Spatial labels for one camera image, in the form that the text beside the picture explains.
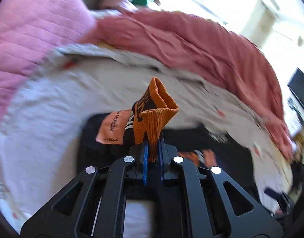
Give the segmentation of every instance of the pink blanket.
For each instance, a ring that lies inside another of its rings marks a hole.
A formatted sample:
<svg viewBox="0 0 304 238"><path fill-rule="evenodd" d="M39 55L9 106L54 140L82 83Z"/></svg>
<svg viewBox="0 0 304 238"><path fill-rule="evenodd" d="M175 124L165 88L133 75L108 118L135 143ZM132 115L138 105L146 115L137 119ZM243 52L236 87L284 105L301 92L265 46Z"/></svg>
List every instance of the pink blanket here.
<svg viewBox="0 0 304 238"><path fill-rule="evenodd" d="M82 0L3 0L0 119L13 94L50 48L76 42L94 26Z"/></svg>
<svg viewBox="0 0 304 238"><path fill-rule="evenodd" d="M98 21L92 42L156 58L225 88L265 119L286 159L292 156L280 85L259 49L218 23L180 12L142 10Z"/></svg>

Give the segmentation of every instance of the black screen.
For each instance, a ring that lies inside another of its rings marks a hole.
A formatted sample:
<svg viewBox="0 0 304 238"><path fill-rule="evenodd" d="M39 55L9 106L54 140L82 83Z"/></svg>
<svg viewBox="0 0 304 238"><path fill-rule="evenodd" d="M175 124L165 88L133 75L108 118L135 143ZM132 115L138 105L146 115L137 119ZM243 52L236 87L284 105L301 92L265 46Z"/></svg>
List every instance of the black screen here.
<svg viewBox="0 0 304 238"><path fill-rule="evenodd" d="M288 86L304 109L304 73L299 68L296 69Z"/></svg>

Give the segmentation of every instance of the triangular cutout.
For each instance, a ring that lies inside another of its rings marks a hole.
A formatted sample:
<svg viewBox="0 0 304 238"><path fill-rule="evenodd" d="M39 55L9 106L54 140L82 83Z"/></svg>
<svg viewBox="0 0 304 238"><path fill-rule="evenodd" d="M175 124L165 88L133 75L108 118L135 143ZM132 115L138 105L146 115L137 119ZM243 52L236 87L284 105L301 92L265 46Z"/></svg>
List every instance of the triangular cutout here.
<svg viewBox="0 0 304 238"><path fill-rule="evenodd" d="M230 182L226 181L223 185L236 216L253 210L253 205Z"/></svg>
<svg viewBox="0 0 304 238"><path fill-rule="evenodd" d="M63 195L61 200L53 206L53 210L66 216L70 216L76 204L82 185L82 182L76 183L75 186L73 186L69 191L67 191L67 193Z"/></svg>

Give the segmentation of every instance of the orange sock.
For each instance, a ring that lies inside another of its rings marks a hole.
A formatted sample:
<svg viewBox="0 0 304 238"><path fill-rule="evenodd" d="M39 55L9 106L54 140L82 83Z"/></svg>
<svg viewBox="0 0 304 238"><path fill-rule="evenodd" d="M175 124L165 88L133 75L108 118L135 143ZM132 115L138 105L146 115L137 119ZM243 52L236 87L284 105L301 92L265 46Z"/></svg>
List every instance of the orange sock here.
<svg viewBox="0 0 304 238"><path fill-rule="evenodd" d="M132 129L135 144L140 144L143 142L144 133L147 132L150 144L149 161L154 162L159 135L178 110L178 105L166 92L163 83L154 77L143 97L132 107L124 134Z"/></svg>

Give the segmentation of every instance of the red blanket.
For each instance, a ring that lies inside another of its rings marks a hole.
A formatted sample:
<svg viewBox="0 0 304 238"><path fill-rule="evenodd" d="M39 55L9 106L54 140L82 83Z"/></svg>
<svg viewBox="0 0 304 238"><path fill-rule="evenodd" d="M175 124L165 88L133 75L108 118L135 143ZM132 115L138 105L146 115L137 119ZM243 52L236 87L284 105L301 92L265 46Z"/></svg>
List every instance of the red blanket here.
<svg viewBox="0 0 304 238"><path fill-rule="evenodd" d="M292 149L283 120L280 85L271 65L246 38L221 25L181 12L143 10L99 20L92 42L156 58L187 69L235 94L264 118L286 159Z"/></svg>

